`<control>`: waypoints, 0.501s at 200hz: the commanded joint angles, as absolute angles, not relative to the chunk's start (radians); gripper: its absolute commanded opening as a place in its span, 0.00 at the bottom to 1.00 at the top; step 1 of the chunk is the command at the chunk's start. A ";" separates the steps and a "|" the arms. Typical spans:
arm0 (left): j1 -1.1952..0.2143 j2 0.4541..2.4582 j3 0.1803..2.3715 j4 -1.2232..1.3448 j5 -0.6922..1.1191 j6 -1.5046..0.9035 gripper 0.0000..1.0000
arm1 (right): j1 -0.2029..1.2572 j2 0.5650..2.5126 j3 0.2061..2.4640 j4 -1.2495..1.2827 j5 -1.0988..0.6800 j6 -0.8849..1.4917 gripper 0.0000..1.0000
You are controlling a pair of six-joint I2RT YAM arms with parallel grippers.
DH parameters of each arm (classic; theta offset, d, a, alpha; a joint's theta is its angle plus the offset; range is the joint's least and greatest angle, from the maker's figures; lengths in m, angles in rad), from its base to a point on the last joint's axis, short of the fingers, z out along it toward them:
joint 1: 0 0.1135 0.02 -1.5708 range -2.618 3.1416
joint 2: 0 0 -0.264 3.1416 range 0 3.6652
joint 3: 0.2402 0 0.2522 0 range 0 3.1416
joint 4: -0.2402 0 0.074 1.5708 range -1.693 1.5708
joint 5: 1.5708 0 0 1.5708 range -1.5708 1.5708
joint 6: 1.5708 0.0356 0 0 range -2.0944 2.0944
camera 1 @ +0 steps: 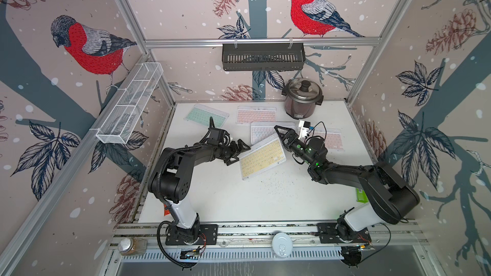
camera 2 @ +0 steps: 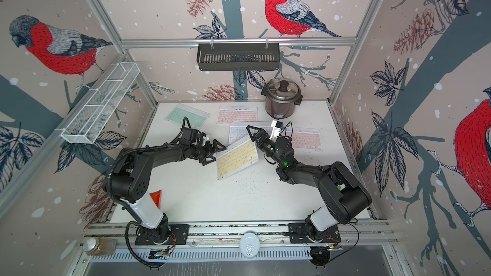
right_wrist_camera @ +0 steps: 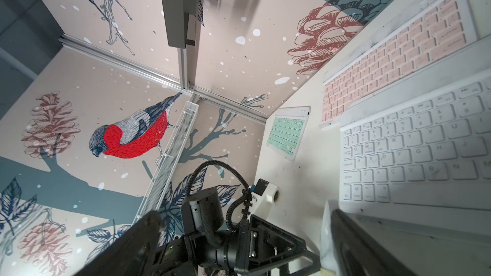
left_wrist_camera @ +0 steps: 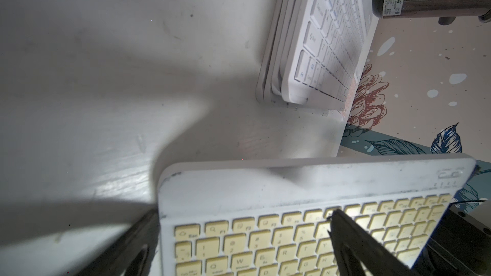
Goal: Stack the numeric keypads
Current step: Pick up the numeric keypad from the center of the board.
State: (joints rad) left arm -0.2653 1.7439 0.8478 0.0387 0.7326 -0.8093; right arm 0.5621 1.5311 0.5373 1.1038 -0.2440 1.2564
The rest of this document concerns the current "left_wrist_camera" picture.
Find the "yellow keyboard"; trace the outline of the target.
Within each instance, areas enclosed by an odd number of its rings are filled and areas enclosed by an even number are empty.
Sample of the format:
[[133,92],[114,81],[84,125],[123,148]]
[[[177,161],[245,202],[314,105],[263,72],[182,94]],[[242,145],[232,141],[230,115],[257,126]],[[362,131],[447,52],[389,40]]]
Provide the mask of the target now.
[[412,267],[476,161],[465,154],[184,162],[158,183],[164,275],[338,275],[346,213]]

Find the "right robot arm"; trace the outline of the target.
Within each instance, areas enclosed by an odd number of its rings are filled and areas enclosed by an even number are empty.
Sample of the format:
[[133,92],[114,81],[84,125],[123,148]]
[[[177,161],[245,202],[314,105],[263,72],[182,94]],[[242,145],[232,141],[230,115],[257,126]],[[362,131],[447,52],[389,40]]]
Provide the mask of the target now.
[[451,205],[412,270],[419,275],[490,275],[490,228]]

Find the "white keyboard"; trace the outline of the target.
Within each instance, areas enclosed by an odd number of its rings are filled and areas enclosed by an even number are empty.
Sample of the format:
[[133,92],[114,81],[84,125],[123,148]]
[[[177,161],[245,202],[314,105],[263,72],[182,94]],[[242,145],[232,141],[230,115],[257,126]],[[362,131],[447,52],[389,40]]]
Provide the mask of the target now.
[[295,0],[280,67],[289,104],[343,111],[372,43],[372,0]]

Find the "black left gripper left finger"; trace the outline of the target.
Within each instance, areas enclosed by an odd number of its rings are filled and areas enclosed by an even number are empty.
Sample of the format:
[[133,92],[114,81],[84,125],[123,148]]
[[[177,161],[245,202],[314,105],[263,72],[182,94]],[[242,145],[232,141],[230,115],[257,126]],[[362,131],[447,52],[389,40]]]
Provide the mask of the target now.
[[159,215],[154,209],[78,274],[147,276],[155,258],[159,233]]

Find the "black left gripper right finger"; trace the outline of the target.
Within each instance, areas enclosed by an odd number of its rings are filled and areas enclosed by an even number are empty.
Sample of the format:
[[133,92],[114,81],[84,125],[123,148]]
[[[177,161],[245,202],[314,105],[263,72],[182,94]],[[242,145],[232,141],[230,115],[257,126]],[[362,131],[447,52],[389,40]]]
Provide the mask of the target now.
[[340,275],[417,275],[390,254],[342,210],[335,210],[331,221],[334,255]]

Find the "pink keyboard front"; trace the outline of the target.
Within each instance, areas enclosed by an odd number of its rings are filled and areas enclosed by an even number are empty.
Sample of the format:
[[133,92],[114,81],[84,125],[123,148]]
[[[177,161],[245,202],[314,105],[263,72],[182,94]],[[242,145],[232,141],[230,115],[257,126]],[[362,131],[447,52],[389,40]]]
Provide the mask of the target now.
[[280,60],[285,48],[286,36],[295,2],[297,0],[276,0],[265,53],[256,84],[256,99],[261,104],[275,107],[291,107],[281,95],[274,94],[272,83],[274,77],[280,76]]

